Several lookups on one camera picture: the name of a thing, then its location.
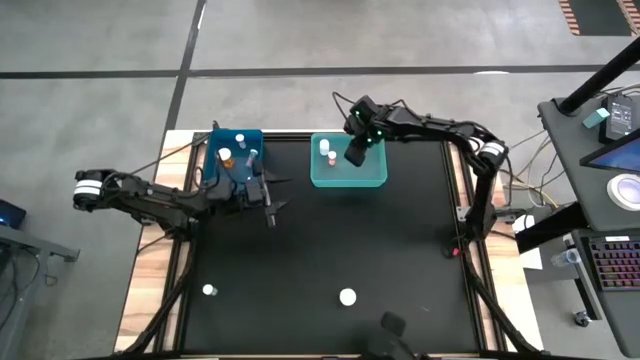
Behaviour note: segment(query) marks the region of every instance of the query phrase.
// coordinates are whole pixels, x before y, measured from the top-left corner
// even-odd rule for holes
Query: paper
[[[532,215],[523,215],[516,219],[513,223],[513,232],[516,234],[526,228],[532,227],[535,224],[535,220]],[[528,269],[542,270],[542,258],[540,257],[540,248],[535,248],[527,251],[524,254],[520,254],[520,261],[522,261],[522,267]]]

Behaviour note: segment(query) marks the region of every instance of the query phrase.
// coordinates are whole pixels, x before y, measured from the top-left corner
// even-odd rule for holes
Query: robotic arm
[[[484,240],[497,218],[491,200],[496,175],[507,157],[508,148],[481,125],[470,121],[437,119],[431,115],[420,116],[408,108],[403,100],[398,103],[403,103],[404,107],[378,105],[370,97],[364,96],[353,104],[344,131],[354,138],[345,152],[345,158],[355,166],[362,165],[367,149],[384,138],[420,138],[454,143],[477,176],[475,197],[466,214],[465,238],[469,241]],[[484,142],[477,154],[469,143],[475,139]]]

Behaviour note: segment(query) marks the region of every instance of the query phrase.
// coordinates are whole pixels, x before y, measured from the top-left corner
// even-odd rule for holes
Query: monitor screen
[[[594,157],[589,165],[640,173],[640,137]]]

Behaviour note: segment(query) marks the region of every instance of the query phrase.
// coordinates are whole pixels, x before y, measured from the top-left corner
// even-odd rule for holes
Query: small bottle
[[[551,257],[551,263],[557,267],[577,264],[581,261],[580,253],[576,249],[569,249]]]
[[[320,140],[320,155],[327,156],[329,154],[329,140]]]
[[[256,149],[249,150],[249,157],[247,158],[247,162],[245,163],[245,166],[248,168],[252,167],[253,162],[256,160],[256,157],[258,157],[258,150]]]
[[[240,149],[244,149],[247,147],[247,144],[244,143],[244,135],[236,135],[236,141],[238,142],[238,146],[240,146]]]
[[[218,156],[220,156],[220,161],[222,161],[222,165],[225,168],[231,169],[233,167],[233,159],[231,158],[231,150],[228,148],[222,148],[218,150]]]
[[[329,155],[329,166],[335,166],[336,165],[336,157],[337,157],[336,152],[335,151],[329,151],[328,155]]]

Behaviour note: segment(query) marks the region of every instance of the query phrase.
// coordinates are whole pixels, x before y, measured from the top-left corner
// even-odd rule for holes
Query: computer monitor
[[[580,165],[640,174],[640,129],[583,157]]]

